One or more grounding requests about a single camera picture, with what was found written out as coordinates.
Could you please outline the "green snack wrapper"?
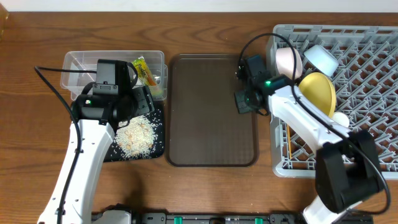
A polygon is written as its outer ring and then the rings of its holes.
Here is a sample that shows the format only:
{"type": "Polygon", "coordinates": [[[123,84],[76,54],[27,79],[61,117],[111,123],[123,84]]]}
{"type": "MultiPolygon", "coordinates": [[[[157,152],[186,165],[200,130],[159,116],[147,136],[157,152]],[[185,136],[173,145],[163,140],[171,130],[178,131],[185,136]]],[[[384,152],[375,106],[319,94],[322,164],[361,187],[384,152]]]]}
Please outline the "green snack wrapper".
{"type": "Polygon", "coordinates": [[[162,94],[162,89],[159,85],[160,77],[155,76],[151,72],[148,64],[145,61],[145,58],[140,56],[139,58],[135,59],[132,64],[138,72],[140,82],[150,88],[152,96],[159,97],[162,94]]]}

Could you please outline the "pink bowl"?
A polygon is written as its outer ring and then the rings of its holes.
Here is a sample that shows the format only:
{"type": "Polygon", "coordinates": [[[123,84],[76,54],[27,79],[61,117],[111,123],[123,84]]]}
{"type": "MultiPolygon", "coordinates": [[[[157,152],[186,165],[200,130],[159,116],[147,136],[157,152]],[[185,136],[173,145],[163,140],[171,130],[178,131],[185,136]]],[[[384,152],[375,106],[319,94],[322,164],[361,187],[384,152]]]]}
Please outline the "pink bowl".
{"type": "MultiPolygon", "coordinates": [[[[302,60],[300,58],[300,54],[297,49],[294,49],[295,58],[296,58],[296,71],[295,71],[295,79],[298,79],[302,76],[303,65],[302,60]]],[[[286,75],[289,78],[292,78],[293,68],[294,68],[294,58],[293,52],[290,47],[280,48],[276,50],[275,53],[275,61],[277,71],[280,75],[286,75]]]]}

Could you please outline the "wooden chopstick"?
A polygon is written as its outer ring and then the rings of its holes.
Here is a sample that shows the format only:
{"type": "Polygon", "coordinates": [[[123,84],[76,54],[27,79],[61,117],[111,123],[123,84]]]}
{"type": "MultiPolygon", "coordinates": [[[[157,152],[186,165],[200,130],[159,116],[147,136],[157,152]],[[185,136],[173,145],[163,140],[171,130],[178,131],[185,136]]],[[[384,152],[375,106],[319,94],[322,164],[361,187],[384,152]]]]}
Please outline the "wooden chopstick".
{"type": "Polygon", "coordinates": [[[289,159],[292,159],[292,142],[291,142],[291,134],[290,134],[290,126],[286,124],[287,131],[287,144],[289,150],[289,159]]]}

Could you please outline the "yellow plate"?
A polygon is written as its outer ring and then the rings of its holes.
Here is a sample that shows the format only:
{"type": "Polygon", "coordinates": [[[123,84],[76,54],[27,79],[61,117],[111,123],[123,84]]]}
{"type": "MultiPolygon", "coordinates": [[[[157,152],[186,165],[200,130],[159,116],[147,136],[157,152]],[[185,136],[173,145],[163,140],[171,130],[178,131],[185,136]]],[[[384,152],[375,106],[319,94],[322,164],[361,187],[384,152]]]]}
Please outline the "yellow plate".
{"type": "Polygon", "coordinates": [[[307,75],[299,84],[301,93],[328,117],[332,117],[336,107],[336,91],[330,79],[319,72],[307,75]]]}

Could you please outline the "light blue bowl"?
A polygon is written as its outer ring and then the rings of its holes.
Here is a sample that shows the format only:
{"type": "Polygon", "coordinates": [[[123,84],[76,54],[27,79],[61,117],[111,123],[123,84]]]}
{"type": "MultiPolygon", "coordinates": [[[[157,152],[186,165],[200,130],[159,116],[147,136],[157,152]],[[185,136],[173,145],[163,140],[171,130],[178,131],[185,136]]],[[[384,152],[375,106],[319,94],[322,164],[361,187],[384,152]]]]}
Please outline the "light blue bowl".
{"type": "Polygon", "coordinates": [[[328,77],[334,74],[339,65],[337,59],[321,45],[314,45],[303,54],[315,68],[328,77]]]}

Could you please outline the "white green cup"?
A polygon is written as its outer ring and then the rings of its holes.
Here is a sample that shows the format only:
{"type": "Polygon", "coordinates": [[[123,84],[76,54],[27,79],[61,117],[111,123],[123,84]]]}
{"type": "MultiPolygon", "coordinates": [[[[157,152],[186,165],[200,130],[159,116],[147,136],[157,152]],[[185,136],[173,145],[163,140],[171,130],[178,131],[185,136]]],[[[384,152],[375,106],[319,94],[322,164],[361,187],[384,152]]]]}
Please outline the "white green cup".
{"type": "Polygon", "coordinates": [[[342,112],[336,111],[333,113],[331,117],[333,121],[337,122],[338,124],[348,128],[349,127],[349,118],[342,112]]]}

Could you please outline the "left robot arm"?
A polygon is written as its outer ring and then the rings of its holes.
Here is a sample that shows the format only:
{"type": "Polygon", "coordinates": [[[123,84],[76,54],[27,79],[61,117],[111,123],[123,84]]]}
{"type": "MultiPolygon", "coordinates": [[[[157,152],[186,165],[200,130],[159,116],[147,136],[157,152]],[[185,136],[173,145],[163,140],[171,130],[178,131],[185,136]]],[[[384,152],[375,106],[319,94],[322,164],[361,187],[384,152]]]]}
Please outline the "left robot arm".
{"type": "Polygon", "coordinates": [[[154,106],[148,86],[92,82],[66,109],[72,120],[68,149],[39,223],[91,223],[98,178],[118,124],[154,106]]]}

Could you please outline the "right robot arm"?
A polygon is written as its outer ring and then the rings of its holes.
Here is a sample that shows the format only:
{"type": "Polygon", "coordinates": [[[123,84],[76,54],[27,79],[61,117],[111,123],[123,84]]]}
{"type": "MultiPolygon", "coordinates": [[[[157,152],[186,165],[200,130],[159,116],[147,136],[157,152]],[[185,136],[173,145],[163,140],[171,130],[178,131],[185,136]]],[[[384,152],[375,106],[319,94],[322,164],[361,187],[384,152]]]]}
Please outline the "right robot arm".
{"type": "Polygon", "coordinates": [[[302,212],[306,223],[337,223],[348,214],[371,215],[355,207],[379,192],[391,193],[381,172],[376,144],[367,130],[353,132],[333,121],[304,97],[285,75],[249,78],[234,93],[241,114],[265,110],[288,124],[315,154],[317,196],[302,212]]]}

